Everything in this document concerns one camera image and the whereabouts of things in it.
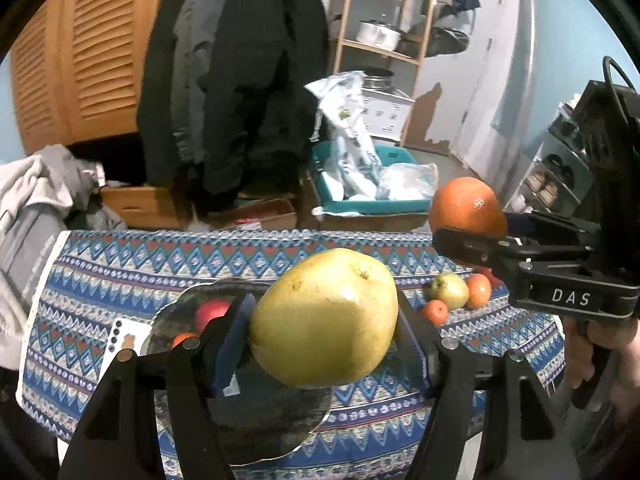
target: green storage box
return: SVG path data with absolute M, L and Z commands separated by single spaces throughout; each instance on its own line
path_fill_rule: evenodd
M 411 153 L 404 148 L 396 146 L 376 145 L 376 152 L 384 166 L 391 166 L 399 162 L 416 164 Z M 363 215 L 393 215 L 402 213 L 426 213 L 431 205 L 431 200 L 371 200 L 368 202 L 349 202 L 341 200 L 334 202 L 329 195 L 329 189 L 320 172 L 324 168 L 324 162 L 330 154 L 329 142 L 318 142 L 313 146 L 311 155 L 311 173 L 313 176 L 320 205 L 329 213 L 346 213 L 355 211 Z

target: plastic bag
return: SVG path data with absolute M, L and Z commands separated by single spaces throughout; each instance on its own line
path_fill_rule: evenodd
M 363 195 L 375 200 L 383 166 L 362 118 L 364 77 L 359 70 L 343 72 L 305 88 L 318 98 L 331 125 L 331 155 L 325 170 L 340 177 L 345 198 Z
M 400 162 L 382 170 L 377 200 L 425 200 L 438 190 L 438 167 Z

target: metal screw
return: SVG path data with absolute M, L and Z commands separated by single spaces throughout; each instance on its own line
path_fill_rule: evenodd
M 131 348 L 125 348 L 123 350 L 120 350 L 116 354 L 116 359 L 121 363 L 126 363 L 132 357 L 133 357 L 133 350 Z
M 519 350 L 509 350 L 507 352 L 509 359 L 516 361 L 517 363 L 524 361 L 524 354 Z
M 193 350 L 200 346 L 200 339 L 197 337 L 188 337 L 182 342 L 182 347 L 187 350 Z
M 457 339 L 453 339 L 452 337 L 443 337 L 441 343 L 447 350 L 455 350 L 460 344 Z

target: wooden cabinet door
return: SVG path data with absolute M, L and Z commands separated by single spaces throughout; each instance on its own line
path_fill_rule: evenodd
M 62 0 L 47 0 L 12 46 L 14 109 L 24 151 L 73 142 L 65 111 L 58 35 Z
M 143 65 L 159 0 L 63 0 L 60 59 L 74 140 L 137 131 Z

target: round tray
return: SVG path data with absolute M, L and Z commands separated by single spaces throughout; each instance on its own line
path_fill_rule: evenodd
M 196 332 L 194 314 L 205 301 L 231 302 L 249 293 L 259 301 L 268 288 L 262 283 L 230 278 L 185 290 L 158 312 L 143 352 L 165 352 L 171 349 L 177 334 Z M 299 390 L 279 383 L 262 370 L 248 346 L 236 378 L 239 394 L 207 399 L 220 443 L 232 465 L 272 460 L 296 450 L 328 415 L 331 388 Z M 172 434 L 164 390 L 156 391 L 156 416 Z

